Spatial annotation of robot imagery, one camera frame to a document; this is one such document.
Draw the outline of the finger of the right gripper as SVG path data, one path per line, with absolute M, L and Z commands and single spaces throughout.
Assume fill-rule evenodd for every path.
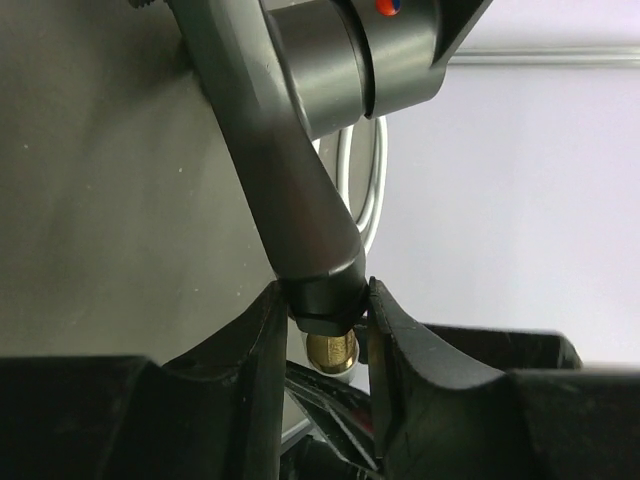
M 294 362 L 286 364 L 285 389 L 340 460 L 380 471 L 368 394 Z

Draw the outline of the black faucet mixer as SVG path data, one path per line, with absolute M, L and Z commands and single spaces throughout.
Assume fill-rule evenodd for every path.
M 432 99 L 488 3 L 169 7 L 292 317 L 345 335 L 366 308 L 365 247 L 313 141 Z

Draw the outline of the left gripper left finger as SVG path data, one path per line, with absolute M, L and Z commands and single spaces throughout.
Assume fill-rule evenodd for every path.
M 143 356 L 1 362 L 5 479 L 274 479 L 287 308 L 268 285 L 172 361 Z

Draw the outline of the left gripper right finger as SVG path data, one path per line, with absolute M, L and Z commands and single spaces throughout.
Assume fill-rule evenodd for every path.
M 388 479 L 635 479 L 639 374 L 555 332 L 416 321 L 370 283 L 375 452 Z

